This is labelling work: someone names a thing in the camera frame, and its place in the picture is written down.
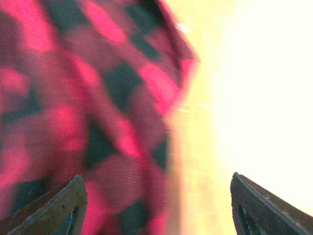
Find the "yellow wall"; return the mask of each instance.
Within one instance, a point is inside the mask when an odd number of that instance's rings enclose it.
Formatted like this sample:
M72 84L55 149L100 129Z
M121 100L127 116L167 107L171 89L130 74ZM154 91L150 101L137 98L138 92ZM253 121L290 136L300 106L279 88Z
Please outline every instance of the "yellow wall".
M181 234L236 234L235 171L313 215L311 0L167 2L201 59L169 118Z

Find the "buffalo check pattern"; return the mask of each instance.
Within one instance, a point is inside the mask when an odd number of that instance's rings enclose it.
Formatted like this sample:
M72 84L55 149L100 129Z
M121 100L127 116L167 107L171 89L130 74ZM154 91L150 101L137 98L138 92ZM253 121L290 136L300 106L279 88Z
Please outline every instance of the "buffalo check pattern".
M161 235L194 54L161 0L0 3L0 219L76 174L84 235Z

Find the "person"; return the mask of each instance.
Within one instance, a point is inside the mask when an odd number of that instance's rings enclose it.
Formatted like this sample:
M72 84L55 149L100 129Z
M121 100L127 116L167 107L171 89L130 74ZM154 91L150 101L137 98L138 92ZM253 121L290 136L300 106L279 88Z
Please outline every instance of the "person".
M161 0L0 3L0 219L82 174L84 235L160 235L195 56Z

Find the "overexposed background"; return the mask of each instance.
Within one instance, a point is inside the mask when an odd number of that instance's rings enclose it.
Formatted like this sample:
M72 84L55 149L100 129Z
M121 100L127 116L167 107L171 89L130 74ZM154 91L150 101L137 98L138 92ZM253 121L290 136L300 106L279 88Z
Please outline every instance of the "overexposed background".
M313 215L313 2L167 2L201 59L169 119L181 234L236 234L235 171Z

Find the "bright light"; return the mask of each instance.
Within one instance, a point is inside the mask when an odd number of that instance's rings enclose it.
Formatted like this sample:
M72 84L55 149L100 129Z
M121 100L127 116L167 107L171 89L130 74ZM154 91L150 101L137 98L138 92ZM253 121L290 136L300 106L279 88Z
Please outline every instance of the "bright light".
M221 164L313 215L313 1L252 1L212 86Z

